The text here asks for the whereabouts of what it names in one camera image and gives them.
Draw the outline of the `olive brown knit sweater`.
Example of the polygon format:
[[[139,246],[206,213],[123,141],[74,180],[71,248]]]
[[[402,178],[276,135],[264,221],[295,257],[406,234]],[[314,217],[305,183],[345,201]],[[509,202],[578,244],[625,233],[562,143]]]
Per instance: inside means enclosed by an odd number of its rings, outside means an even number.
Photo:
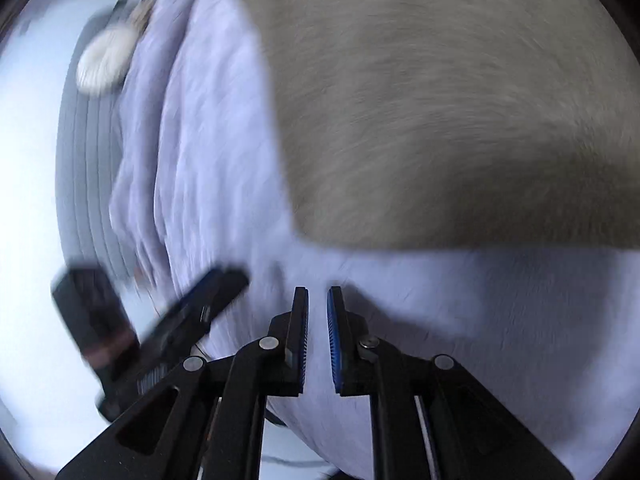
[[[298,232],[639,244],[639,63],[600,0],[242,0]]]

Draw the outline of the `lavender embossed bed blanket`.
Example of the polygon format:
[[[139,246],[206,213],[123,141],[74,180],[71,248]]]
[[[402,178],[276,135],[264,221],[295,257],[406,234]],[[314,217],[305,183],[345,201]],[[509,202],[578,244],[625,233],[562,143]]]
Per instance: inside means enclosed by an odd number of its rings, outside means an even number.
[[[304,394],[271,411],[314,452],[369,479],[369,403],[331,382],[326,295],[412,356],[447,353],[577,479],[592,479],[639,408],[639,244],[360,249],[300,234],[262,40],[242,0],[156,0],[120,98],[114,231],[179,297],[211,266],[252,282],[206,352],[237,352],[309,292]]]

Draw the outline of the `grey quilted headboard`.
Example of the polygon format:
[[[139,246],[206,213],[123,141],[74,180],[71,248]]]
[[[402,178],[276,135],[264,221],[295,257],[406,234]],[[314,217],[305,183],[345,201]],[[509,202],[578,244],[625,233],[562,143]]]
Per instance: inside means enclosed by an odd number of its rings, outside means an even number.
[[[56,218],[64,259],[99,263],[114,282],[131,281],[137,267],[132,250],[114,233],[108,211],[122,160],[120,90],[86,96],[77,89],[76,70],[90,41],[126,20],[137,2],[117,0],[85,24],[68,66],[56,137]]]

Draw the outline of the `round white pleated cushion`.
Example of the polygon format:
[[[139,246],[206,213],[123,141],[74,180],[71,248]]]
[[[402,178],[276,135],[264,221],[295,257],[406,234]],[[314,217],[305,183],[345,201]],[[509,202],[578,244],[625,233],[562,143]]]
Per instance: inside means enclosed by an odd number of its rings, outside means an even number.
[[[128,22],[108,26],[97,34],[79,58],[77,89],[87,96],[100,96],[121,84],[139,39],[140,32]]]

